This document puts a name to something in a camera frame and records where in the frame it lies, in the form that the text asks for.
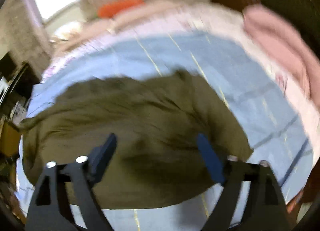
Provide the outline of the olive green hooded puffer jacket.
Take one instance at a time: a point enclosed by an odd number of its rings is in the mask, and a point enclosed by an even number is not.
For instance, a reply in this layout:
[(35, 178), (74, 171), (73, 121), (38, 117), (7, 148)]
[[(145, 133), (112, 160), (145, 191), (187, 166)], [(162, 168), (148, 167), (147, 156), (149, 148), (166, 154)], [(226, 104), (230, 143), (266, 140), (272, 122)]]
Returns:
[(135, 80), (75, 83), (54, 104), (23, 120), (23, 170), (35, 184), (49, 161), (71, 163), (117, 136), (117, 149), (94, 193), (104, 209), (160, 208), (213, 185), (196, 139), (220, 158), (252, 154), (244, 130), (200, 75), (178, 70)]

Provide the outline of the blue plaid bed sheet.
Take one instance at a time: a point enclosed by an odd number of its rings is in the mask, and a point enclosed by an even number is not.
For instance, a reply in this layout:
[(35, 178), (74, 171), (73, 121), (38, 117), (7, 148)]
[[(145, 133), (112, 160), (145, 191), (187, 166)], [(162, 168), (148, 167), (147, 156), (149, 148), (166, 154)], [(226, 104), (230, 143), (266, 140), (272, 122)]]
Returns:
[(298, 87), (280, 88), (272, 68), (250, 41), (238, 44), (205, 32), (138, 37), (67, 62), (34, 86), (28, 117), (50, 107), (70, 85), (92, 78), (144, 79), (184, 68), (204, 77), (234, 113), (254, 149), (250, 162), (267, 160), (286, 202), (304, 187), (318, 158), (312, 134), (318, 114)]

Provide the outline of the dark wooden side desk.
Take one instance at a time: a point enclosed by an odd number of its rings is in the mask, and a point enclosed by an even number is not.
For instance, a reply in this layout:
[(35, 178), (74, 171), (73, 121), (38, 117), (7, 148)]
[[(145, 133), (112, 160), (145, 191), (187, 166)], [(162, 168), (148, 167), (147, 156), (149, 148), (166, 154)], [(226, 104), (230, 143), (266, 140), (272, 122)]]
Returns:
[(27, 62), (17, 65), (10, 53), (1, 57), (1, 117), (14, 120), (29, 105), (33, 86), (40, 82)]

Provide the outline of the floral white pillow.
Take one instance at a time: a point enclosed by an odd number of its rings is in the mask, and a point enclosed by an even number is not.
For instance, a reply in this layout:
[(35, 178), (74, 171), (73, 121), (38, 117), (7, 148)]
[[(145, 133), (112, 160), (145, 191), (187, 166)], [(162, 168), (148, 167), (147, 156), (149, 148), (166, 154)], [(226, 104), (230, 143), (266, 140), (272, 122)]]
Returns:
[(52, 42), (69, 41), (78, 36), (83, 29), (83, 23), (80, 21), (71, 21), (54, 31), (50, 40)]

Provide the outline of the pink folded quilt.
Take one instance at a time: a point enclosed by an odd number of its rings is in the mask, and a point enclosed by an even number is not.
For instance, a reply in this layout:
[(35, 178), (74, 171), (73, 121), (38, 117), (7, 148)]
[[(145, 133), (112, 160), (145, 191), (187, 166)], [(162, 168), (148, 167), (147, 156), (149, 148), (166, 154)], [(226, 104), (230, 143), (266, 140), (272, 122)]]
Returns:
[(255, 4), (243, 10), (244, 30), (296, 79), (319, 107), (319, 59), (300, 33), (275, 12)]

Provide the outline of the pink cartoon print bedspread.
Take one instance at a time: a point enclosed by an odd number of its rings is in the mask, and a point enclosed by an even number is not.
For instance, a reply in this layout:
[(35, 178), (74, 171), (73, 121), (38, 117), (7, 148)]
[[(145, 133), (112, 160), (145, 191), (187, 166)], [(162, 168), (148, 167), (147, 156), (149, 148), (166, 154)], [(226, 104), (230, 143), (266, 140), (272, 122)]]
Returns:
[(42, 78), (43, 80), (48, 79), (65, 68), (69, 61), (80, 57), (82, 54), (106, 48), (124, 39), (161, 34), (172, 36), (174, 33), (190, 32), (192, 30), (206, 31), (220, 37), (226, 37), (239, 43), (255, 61), (260, 63), (298, 111), (306, 134), (310, 138), (313, 159), (317, 161), (319, 159), (319, 107), (316, 107), (314, 102), (306, 96), (291, 73), (272, 59), (244, 30), (243, 13), (219, 4), (211, 5), (210, 8), (203, 8), (203, 13), (193, 12), (192, 19), (189, 21), (189, 25), (191, 25), (189, 30), (159, 31), (157, 33), (146, 30), (129, 30), (111, 34), (107, 31), (107, 26), (116, 15), (111, 19), (99, 18), (92, 22), (85, 22), (78, 36), (69, 41), (54, 42), (56, 47), (52, 63), (44, 71)]

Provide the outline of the orange carrot plush pillow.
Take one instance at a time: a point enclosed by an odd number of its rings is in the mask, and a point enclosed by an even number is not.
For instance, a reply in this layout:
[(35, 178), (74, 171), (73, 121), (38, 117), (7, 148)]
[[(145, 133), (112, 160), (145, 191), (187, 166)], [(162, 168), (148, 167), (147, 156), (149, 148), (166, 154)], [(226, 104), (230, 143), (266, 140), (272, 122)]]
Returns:
[(144, 0), (118, 0), (101, 6), (97, 11), (99, 18), (112, 18), (116, 14), (131, 7), (144, 4)]

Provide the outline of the pink pillow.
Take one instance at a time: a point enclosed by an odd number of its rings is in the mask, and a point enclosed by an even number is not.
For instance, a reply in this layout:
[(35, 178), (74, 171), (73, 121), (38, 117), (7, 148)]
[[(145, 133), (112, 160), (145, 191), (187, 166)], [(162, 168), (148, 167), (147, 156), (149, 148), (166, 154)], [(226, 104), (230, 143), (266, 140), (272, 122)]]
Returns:
[(193, 12), (203, 13), (210, 3), (187, 4), (183, 2), (158, 0), (141, 7), (132, 7), (117, 14), (109, 21), (107, 31), (117, 34), (129, 30), (159, 31), (189, 30)]

